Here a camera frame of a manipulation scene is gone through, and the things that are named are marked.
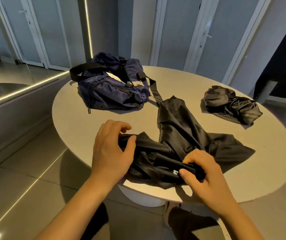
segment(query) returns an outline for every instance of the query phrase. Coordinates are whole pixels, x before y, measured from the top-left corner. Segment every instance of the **hand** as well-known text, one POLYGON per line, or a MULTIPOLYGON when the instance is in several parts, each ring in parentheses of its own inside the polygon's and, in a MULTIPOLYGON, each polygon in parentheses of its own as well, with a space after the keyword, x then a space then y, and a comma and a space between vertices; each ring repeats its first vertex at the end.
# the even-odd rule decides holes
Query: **hand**
POLYGON ((129 138, 124 152, 118 145, 120 132, 130 129, 132 127, 128 123, 108 120, 96 135, 90 179, 95 179, 109 190, 126 174, 133 162, 136 136, 129 138))
POLYGON ((210 154, 195 149, 184 158, 183 162, 196 163, 204 169, 206 177, 203 183, 185 169, 181 169, 179 173, 185 183, 211 210, 220 217, 224 217, 233 207, 238 206, 227 185, 221 167, 210 154))

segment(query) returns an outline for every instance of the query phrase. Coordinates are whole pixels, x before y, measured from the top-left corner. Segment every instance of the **table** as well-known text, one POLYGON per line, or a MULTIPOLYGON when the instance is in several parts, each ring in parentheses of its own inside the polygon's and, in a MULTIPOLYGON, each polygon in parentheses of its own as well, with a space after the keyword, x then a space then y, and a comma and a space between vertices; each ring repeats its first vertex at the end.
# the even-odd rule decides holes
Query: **table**
MULTIPOLYGON (((201 112, 201 99, 208 88, 212 85, 228 86, 188 72, 153 66, 143 68, 150 78, 157 81, 162 98, 165 100, 174 95, 183 99, 206 132, 233 134, 243 145, 256 150, 252 157, 224 174, 237 202, 254 200, 272 193, 286 182, 286 129, 264 106, 259 104, 263 115, 252 127, 245 129, 239 124, 201 112)), ((92 165, 96 133, 108 119, 125 121, 132 125, 129 133, 146 132, 151 139, 158 141, 158 108, 155 105, 145 103, 140 111, 124 114, 95 109, 89 114, 76 87, 76 83, 68 82, 58 92, 52 116, 63 142, 85 164, 92 165)), ((237 96, 246 97, 241 92, 235 92, 237 96)), ((121 190, 128 198, 145 206, 162 205, 163 200, 197 202, 188 185, 162 189, 125 180, 122 186, 121 190)))

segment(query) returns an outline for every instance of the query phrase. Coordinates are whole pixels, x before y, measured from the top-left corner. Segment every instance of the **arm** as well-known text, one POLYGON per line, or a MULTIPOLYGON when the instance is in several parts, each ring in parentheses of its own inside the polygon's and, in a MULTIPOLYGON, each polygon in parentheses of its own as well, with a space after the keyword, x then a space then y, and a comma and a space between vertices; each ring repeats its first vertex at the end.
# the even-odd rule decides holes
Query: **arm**
POLYGON ((185 169, 181 169, 179 173, 194 193, 223 220, 233 240, 264 240, 253 222, 237 204, 221 167, 210 154, 195 149, 183 162, 196 163, 204 169, 206 177, 203 183, 185 169))
POLYGON ((129 124, 121 121, 108 120, 101 125, 89 179, 35 240, 81 238, 97 208, 133 162, 136 136, 129 138, 124 152, 118 146, 120 132, 130 129, 129 124))

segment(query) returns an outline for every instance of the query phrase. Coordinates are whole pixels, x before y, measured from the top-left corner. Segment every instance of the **forearm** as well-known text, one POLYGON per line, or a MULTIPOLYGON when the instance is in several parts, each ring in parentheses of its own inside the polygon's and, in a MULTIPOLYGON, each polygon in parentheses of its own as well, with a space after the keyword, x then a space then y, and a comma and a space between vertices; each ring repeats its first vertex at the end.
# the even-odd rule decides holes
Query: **forearm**
POLYGON ((109 191, 89 178, 35 240, 79 240, 109 191))
POLYGON ((264 240, 251 219, 238 204, 221 218, 233 240, 264 240))

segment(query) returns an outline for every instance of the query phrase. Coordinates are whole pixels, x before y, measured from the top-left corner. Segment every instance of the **black satin clothing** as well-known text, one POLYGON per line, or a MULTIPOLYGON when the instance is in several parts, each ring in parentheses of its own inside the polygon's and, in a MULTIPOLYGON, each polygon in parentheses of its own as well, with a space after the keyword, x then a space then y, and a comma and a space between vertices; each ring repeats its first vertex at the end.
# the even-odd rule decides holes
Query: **black satin clothing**
POLYGON ((263 114, 254 100, 238 97, 232 89, 221 86, 209 88, 202 103, 209 113, 242 125, 253 125, 263 114))
MULTIPOLYGON (((167 189, 184 184, 178 173, 181 168, 195 174, 199 181, 205 178, 205 172, 199 165, 182 163, 194 149, 211 154, 223 172, 255 153, 233 135, 206 133, 185 102, 174 96, 160 103, 158 123, 161 129, 159 142, 153 141, 144 132, 137 135, 134 161, 126 175, 127 179, 167 189)), ((130 136, 122 134, 119 137, 122 150, 130 136)))

